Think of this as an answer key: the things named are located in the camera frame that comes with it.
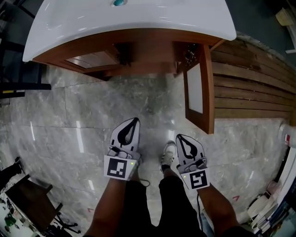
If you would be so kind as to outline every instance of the white sink countertop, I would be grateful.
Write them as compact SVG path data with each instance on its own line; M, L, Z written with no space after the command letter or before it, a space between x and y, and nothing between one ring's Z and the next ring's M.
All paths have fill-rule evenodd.
M163 28L236 38L225 0L44 0L32 24L24 62L66 42L108 31Z

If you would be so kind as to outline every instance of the white bottle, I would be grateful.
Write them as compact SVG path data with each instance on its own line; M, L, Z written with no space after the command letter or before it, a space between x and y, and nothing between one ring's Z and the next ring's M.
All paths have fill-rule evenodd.
M279 128L278 137L287 146L296 148L296 127L282 124Z

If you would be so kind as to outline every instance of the bathroom vanity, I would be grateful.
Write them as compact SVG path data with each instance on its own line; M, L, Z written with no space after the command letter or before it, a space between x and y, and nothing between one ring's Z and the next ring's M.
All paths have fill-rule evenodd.
M186 118L214 132L210 51L236 32L224 0L44 0L23 60L102 80L184 73Z

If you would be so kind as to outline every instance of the open cabinet door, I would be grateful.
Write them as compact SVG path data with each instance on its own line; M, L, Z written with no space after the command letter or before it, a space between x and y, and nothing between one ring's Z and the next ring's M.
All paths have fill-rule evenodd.
M207 134L214 133L214 82L208 45L193 45L182 62L185 116Z

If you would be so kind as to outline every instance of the marble floor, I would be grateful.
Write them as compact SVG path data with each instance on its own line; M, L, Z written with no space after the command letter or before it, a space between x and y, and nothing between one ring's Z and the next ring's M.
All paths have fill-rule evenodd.
M217 119L214 135L202 132L185 119L182 77L119 76L105 82L49 67L43 80L51 83L51 91L28 91L0 108L1 165L21 156L32 180L54 186L51 200L64 204L63 216L77 222L82 233L108 182L103 161L111 131L126 119L141 120L144 162L139 173L151 182L147 198L155 225L161 215L158 159L167 140L178 133L202 143L211 183L233 204L239 219L276 176L286 149L277 138L282 119ZM15 176L8 187L21 177ZM197 209L196 192L187 193Z

